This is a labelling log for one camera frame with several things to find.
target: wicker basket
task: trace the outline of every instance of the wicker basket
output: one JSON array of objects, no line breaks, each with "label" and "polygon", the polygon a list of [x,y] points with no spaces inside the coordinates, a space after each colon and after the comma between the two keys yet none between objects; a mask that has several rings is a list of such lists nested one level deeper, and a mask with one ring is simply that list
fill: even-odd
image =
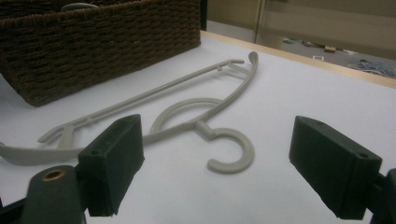
[{"label": "wicker basket", "polygon": [[0,72],[30,105],[200,45],[199,0],[92,0],[99,7],[59,12],[73,2],[0,0]]}]

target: screw hole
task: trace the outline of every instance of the screw hole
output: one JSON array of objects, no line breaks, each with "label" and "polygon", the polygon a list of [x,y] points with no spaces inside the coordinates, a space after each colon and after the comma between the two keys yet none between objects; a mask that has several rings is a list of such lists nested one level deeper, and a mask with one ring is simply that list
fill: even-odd
[{"label": "screw hole", "polygon": [[63,170],[53,170],[49,171],[43,176],[44,181],[52,181],[61,178],[65,174]]},{"label": "screw hole", "polygon": [[360,156],[360,157],[363,157],[363,158],[369,158],[369,155],[367,155],[367,154],[365,154],[365,153],[359,153],[359,156]]}]

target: white surface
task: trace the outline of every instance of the white surface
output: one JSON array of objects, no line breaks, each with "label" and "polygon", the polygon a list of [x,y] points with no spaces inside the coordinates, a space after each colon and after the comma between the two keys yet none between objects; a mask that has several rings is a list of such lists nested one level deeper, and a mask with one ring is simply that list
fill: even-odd
[{"label": "white surface", "polygon": [[[36,139],[58,124],[214,63],[230,58],[248,62],[248,53],[203,37],[197,49],[39,108],[26,104],[1,78],[0,142],[44,147]],[[239,146],[226,139],[207,143],[194,132],[183,133],[145,146],[145,163],[119,214],[88,217],[88,223],[369,223],[370,212],[364,221],[337,219],[290,164],[293,122],[301,115],[331,125],[382,157],[385,174],[396,167],[396,90],[263,53],[259,57],[258,74],[247,90],[208,121],[212,128],[233,128],[250,138],[256,150],[250,168],[236,175],[208,171],[209,159],[237,160]],[[112,121],[130,114],[141,114],[147,133],[169,105],[191,97],[222,99],[241,82],[226,71],[199,77],[79,130],[75,146],[86,146]],[[175,115],[169,125],[208,107],[192,109]],[[56,164],[20,167],[0,159],[3,203],[23,198],[29,178]]]}]

